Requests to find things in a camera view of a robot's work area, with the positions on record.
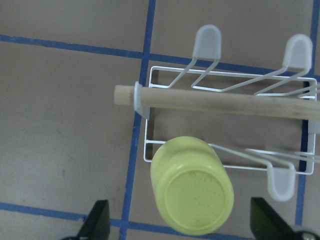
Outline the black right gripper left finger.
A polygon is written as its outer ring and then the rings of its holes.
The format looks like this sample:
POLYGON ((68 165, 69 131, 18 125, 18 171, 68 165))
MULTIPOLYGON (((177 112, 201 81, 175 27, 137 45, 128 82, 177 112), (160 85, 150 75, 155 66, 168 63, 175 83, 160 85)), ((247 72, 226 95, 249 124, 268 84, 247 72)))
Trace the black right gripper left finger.
POLYGON ((109 201, 97 200, 76 235, 67 235, 62 240, 108 240, 110 236, 109 201))

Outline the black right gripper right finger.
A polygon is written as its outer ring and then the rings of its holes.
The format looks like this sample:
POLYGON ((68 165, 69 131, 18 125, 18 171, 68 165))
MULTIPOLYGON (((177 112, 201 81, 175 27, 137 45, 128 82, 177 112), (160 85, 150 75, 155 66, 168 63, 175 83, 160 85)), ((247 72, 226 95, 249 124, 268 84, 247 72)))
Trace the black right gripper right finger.
POLYGON ((250 200, 250 230, 256 240, 318 240, 314 231, 290 226, 262 197, 250 200))

